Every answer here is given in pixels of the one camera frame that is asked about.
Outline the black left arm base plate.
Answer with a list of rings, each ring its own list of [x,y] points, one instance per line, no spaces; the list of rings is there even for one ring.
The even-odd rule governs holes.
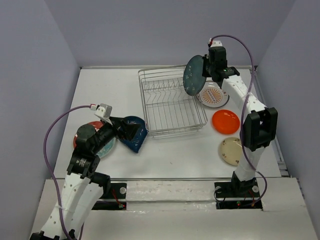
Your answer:
[[[111,182],[110,189],[96,201],[94,211],[124,211],[127,209],[127,183]]]

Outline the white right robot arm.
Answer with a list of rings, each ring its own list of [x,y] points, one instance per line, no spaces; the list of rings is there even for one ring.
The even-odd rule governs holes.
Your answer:
[[[257,166],[271,141],[275,139],[278,112],[261,103],[246,86],[239,71],[227,65],[227,51],[223,46],[211,46],[204,56],[203,76],[211,77],[241,109],[240,140],[243,156],[232,174],[227,189],[242,196],[254,186]]]

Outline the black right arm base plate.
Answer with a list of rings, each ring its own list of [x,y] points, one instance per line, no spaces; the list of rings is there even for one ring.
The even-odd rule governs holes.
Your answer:
[[[260,191],[257,183],[242,192],[235,192],[231,182],[215,182],[213,197],[217,210],[263,209],[262,202],[258,201]]]

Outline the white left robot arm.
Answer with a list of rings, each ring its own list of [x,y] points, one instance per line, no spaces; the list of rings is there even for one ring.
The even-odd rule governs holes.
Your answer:
[[[76,135],[64,184],[56,188],[57,202],[41,230],[31,234],[32,240],[80,240],[90,211],[111,191],[110,176],[96,171],[98,152],[111,140],[119,139],[138,153],[147,130],[145,121],[137,116],[110,117],[99,130],[87,123]]]

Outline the dark blue leaf dish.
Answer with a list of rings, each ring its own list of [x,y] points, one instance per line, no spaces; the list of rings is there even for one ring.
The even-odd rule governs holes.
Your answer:
[[[139,128],[132,140],[120,139],[119,141],[137,154],[148,134],[146,123],[138,116],[126,116],[124,119],[128,124],[139,125]]]

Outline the teal round plate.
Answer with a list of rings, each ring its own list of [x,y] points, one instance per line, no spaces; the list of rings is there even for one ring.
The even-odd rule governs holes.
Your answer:
[[[196,96],[204,87],[206,78],[203,76],[204,59],[201,55],[193,56],[183,72],[183,87],[189,96]]]

